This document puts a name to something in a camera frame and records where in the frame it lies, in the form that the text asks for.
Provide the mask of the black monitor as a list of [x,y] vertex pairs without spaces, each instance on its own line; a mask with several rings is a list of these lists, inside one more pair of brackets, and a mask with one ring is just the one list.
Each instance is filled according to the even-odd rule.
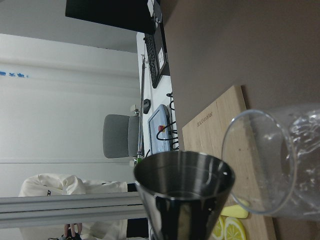
[[68,0],[65,16],[150,35],[162,22],[159,0]]

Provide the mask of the grey office chair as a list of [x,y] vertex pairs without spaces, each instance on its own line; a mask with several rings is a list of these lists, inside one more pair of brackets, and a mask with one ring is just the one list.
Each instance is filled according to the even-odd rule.
[[103,154],[106,158],[136,157],[140,118],[109,114],[103,124]]

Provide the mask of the black keyboard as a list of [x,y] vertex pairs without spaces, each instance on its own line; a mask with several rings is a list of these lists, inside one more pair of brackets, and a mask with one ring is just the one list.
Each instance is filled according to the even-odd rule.
[[153,35],[145,33],[144,42],[147,50],[151,84],[156,89],[162,76],[170,76],[164,24],[159,23]]

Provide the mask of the lemon slice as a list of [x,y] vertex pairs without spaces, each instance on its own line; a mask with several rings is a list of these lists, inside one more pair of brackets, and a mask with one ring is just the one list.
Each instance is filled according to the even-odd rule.
[[224,229],[225,229],[225,222],[223,217],[220,215],[211,232],[212,238],[214,240],[224,240],[225,239]]
[[224,221],[225,240],[246,240],[246,230],[240,220],[235,217],[227,217]]

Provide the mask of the clear wine glass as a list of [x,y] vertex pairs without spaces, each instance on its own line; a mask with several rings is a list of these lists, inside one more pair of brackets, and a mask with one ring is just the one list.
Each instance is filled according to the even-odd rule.
[[319,221],[319,103],[243,111],[225,132],[221,157],[235,172],[231,195],[245,210]]

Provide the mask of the lemon slice middle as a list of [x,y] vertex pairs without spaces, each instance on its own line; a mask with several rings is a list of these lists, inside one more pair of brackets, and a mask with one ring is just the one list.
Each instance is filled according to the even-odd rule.
[[235,217],[227,217],[224,221],[225,240],[246,240],[246,230],[240,220]]

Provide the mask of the yellow plastic knife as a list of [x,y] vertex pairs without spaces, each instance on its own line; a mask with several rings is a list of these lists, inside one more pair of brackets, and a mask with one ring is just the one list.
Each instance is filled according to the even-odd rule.
[[249,217],[249,212],[231,198],[226,201],[220,214],[225,217],[238,219],[246,219]]

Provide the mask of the lemon slice near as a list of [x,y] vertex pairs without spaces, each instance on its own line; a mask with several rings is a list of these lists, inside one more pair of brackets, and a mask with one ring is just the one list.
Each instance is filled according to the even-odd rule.
[[220,215],[211,232],[212,238],[214,240],[224,240],[225,239],[224,229],[225,229],[225,222],[223,217]]

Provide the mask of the blue teach pendant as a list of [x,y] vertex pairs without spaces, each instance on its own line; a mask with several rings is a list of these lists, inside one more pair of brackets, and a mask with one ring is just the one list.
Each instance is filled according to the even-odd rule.
[[148,119],[149,148],[151,154],[172,150],[173,134],[167,107],[160,104]]

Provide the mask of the steel jigger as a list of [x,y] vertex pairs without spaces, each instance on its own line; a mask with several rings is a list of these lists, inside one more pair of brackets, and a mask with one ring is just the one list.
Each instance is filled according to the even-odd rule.
[[236,178],[226,162],[193,151],[153,154],[133,173],[157,240],[209,239]]

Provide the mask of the bamboo cutting board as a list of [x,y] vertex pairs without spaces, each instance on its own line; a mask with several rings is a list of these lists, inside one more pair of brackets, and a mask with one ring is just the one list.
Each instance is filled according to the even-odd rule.
[[242,88],[233,85],[187,123],[182,133],[186,151],[206,153],[231,166],[236,175],[233,191],[252,207],[261,196],[257,180],[262,172],[254,162],[258,156],[253,132],[241,121],[227,132],[232,119],[245,110]]

